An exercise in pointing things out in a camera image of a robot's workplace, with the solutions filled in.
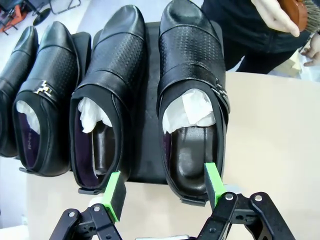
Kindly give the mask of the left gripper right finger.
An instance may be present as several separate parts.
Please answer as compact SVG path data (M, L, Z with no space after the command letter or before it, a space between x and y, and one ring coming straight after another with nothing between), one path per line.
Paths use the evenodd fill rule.
M204 164L204 180L212 209L198 240L225 240L232 225L243 225L254 240L294 240L284 218L265 192L250 197L227 191L214 163Z

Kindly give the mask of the person's right hand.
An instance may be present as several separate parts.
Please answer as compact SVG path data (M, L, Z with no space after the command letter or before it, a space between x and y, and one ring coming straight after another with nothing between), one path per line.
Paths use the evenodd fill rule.
M290 33L294 37L300 35L298 26L282 10L277 0L251 0L251 3L270 29Z

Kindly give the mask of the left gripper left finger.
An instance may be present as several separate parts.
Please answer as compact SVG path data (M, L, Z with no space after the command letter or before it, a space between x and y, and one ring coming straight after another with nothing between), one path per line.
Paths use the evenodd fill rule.
M56 224L51 240L120 240L115 224L120 221L126 198L125 181L120 171L113 172L101 202L80 212L66 209Z

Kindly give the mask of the person's left hand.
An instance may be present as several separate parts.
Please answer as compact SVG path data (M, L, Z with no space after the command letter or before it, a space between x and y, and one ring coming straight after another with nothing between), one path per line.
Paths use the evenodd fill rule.
M313 67L320 65L320 35L315 33L309 42L309 47L304 48L301 54L309 59L303 65Z

